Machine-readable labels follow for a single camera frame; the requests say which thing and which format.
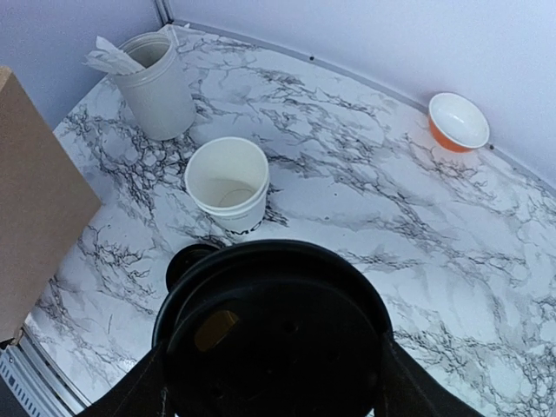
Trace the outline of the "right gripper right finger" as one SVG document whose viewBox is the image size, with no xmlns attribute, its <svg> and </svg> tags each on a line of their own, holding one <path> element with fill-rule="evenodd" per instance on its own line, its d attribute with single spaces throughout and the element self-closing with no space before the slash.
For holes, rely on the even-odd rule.
<svg viewBox="0 0 556 417">
<path fill-rule="evenodd" d="M 476 416 L 478 412 L 450 394 L 391 334 L 381 336 L 381 370 L 376 416 Z"/>
</svg>

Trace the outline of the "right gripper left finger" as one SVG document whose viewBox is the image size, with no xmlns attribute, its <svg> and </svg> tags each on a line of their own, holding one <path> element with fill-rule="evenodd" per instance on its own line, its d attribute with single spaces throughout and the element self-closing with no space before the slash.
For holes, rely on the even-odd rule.
<svg viewBox="0 0 556 417">
<path fill-rule="evenodd" d="M 167 343 L 151 350 L 103 397 L 82 411 L 82 417 L 173 416 L 164 379 Z"/>
</svg>

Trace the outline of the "black plastic cup lid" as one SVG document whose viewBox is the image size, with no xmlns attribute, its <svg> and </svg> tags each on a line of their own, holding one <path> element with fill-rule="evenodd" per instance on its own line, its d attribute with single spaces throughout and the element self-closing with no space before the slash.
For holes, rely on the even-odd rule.
<svg viewBox="0 0 556 417">
<path fill-rule="evenodd" d="M 180 281 L 183 274 L 204 257 L 213 254 L 218 248 L 206 243 L 196 243 L 177 252 L 170 261 L 165 275 L 166 288 L 170 292 L 172 287 Z"/>
</svg>

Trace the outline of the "brown paper bag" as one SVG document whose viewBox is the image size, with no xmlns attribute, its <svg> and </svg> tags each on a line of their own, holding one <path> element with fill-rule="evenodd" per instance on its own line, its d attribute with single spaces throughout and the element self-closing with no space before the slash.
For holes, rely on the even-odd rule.
<svg viewBox="0 0 556 417">
<path fill-rule="evenodd" d="M 1 344 L 101 207 L 7 66 L 1 68 Z"/>
</svg>

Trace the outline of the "stack of white paper cups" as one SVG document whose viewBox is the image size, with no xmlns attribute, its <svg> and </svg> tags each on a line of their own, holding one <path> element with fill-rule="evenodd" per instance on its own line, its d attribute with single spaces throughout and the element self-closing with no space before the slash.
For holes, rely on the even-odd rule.
<svg viewBox="0 0 556 417">
<path fill-rule="evenodd" d="M 268 159 L 248 139 L 221 137 L 190 157 L 184 181 L 196 206 L 235 236 L 255 232 L 266 211 Z"/>
</svg>

